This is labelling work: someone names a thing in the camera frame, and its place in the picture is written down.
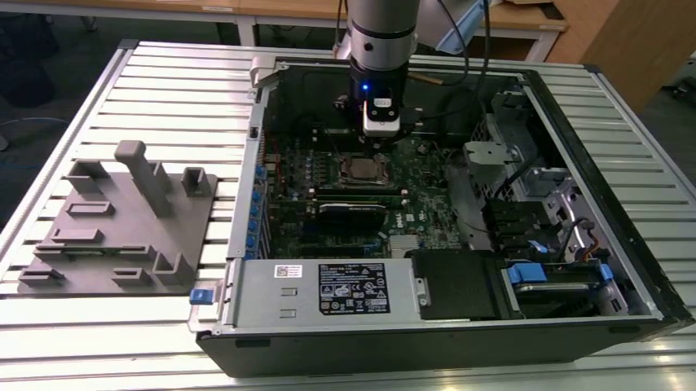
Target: warning label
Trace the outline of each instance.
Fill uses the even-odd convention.
[[[319,311],[323,315],[387,314],[383,263],[320,264]]]

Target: black cable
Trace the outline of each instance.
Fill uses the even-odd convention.
[[[522,174],[526,173],[526,170],[529,169],[529,167],[531,167],[531,165],[535,163],[535,161],[538,160],[539,157],[541,157],[541,154],[537,153],[527,160],[525,160],[522,162],[519,167],[517,167],[517,171],[514,173],[511,173],[511,175],[506,178],[506,180],[501,183],[501,185],[495,189],[495,192],[493,193],[493,197],[490,197],[493,200],[495,198],[498,198],[499,193],[506,189],[507,186],[511,185],[511,183],[517,180],[517,178],[519,178],[522,176]]]
[[[555,262],[562,262],[565,257],[565,249],[568,248],[568,243],[570,242],[570,237],[573,236],[573,231],[576,230],[577,225],[581,222],[588,222],[589,219],[586,217],[578,217],[576,220],[573,220],[573,223],[570,224],[570,229],[565,233],[563,241],[561,242],[561,247],[558,247],[558,258],[555,259]]]
[[[585,261],[589,254],[592,254],[593,251],[600,248],[600,240],[597,239],[597,236],[593,235],[592,230],[588,229],[588,237],[592,239],[592,246],[588,247],[588,249],[582,252],[582,255],[580,256],[580,261]]]
[[[465,58],[465,74],[462,75],[462,77],[457,81],[443,82],[441,84],[441,86],[451,87],[451,86],[455,86],[455,85],[463,83],[466,78],[469,77],[469,51],[466,49],[465,38],[462,37],[461,32],[459,32],[459,27],[457,26],[457,22],[454,22],[453,14],[450,14],[447,6],[445,6],[445,3],[442,2],[442,0],[437,0],[437,2],[439,3],[439,7],[442,8],[445,15],[447,16],[449,23],[453,26],[453,31],[457,33],[457,38],[459,39],[459,43],[461,43],[461,54],[462,54],[462,57]]]
[[[474,86],[473,95],[470,98],[470,101],[466,102],[466,105],[461,108],[454,108],[451,110],[447,110],[445,112],[437,112],[434,114],[430,114],[429,116],[422,116],[421,121],[429,121],[434,120],[437,118],[442,118],[443,116],[451,116],[453,114],[457,114],[462,110],[469,109],[470,105],[474,102],[474,99],[478,99],[478,94],[481,93],[482,83],[486,79],[486,72],[489,71],[489,61],[490,61],[490,10],[489,10],[489,0],[482,0],[482,14],[483,14],[483,20],[485,20],[485,44],[483,44],[483,56],[482,56],[482,67],[481,67],[481,74],[478,75],[477,84]]]
[[[336,12],[336,30],[334,32],[334,48],[338,48],[338,31],[340,30],[340,11],[343,9],[343,1],[338,0],[338,12]]]

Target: metal bracket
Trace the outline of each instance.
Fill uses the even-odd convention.
[[[274,80],[272,75],[279,70],[275,67],[275,56],[272,55],[256,55],[251,59],[251,69],[248,75],[251,77],[251,86],[260,88],[271,83]]]
[[[418,305],[426,307],[430,305],[430,295],[427,293],[427,280],[414,279],[415,282],[415,297],[418,298]]]

